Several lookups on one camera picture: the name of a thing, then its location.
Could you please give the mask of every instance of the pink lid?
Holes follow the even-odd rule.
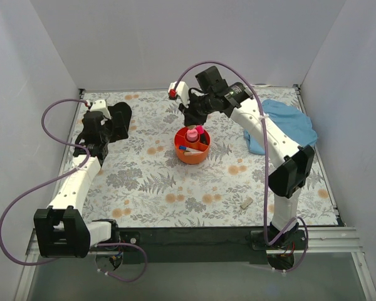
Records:
[[[196,141],[198,139],[198,131],[196,129],[188,130],[187,131],[187,140],[188,141]]]

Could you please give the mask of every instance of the wall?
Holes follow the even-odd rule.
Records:
[[[78,87],[128,90],[209,59],[253,83],[301,83],[345,0],[31,2]]]
[[[347,1],[303,82],[338,208],[376,286],[376,1]]]
[[[40,127],[53,101],[78,90],[29,0],[0,0],[0,215],[23,191],[57,175],[64,151]],[[74,105],[48,119],[54,134],[67,138]],[[21,200],[4,224],[4,241],[20,260],[33,229],[33,215],[51,199],[53,186]],[[14,298],[22,267],[0,250],[0,300]]]

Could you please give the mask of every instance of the gray floor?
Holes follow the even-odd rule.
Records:
[[[247,263],[152,263],[129,284],[98,273],[93,260],[38,267],[28,300],[365,300],[350,253],[309,254],[285,277]],[[130,277],[140,268],[121,266],[119,274]]]

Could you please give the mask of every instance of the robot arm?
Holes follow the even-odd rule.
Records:
[[[182,100],[179,110],[184,115],[185,126],[203,125],[207,115],[218,111],[241,125],[264,146],[261,120],[265,118],[269,158],[276,168],[269,175],[269,187],[274,192],[271,227],[281,231],[296,216],[300,188],[305,185],[310,173],[314,150],[310,146],[301,147],[272,120],[261,116],[258,103],[252,99],[246,87],[242,83],[228,86],[215,66],[196,75],[196,79],[201,93],[193,93],[184,82],[177,87],[176,83],[171,83],[169,88],[170,99],[178,97]],[[296,225],[296,221],[292,222],[285,232]]]
[[[89,149],[91,157],[66,178],[46,209],[36,211],[34,225],[41,256],[83,258],[91,246],[101,241],[118,241],[115,220],[101,219],[85,224],[81,214],[93,178],[108,154],[108,144],[128,137],[130,119],[131,108],[126,103],[107,107],[104,100],[94,102],[84,115],[84,128],[76,144]],[[77,148],[73,156],[74,166],[79,166],[86,158],[84,151]]]

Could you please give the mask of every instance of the folded towel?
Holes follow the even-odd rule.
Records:
[[[291,139],[301,146],[314,146],[318,135],[312,129],[312,122],[308,116],[295,107],[290,107],[282,102],[266,99],[262,103],[263,112],[269,114],[270,119]],[[259,143],[244,130],[244,138],[249,152],[264,155],[264,149]]]

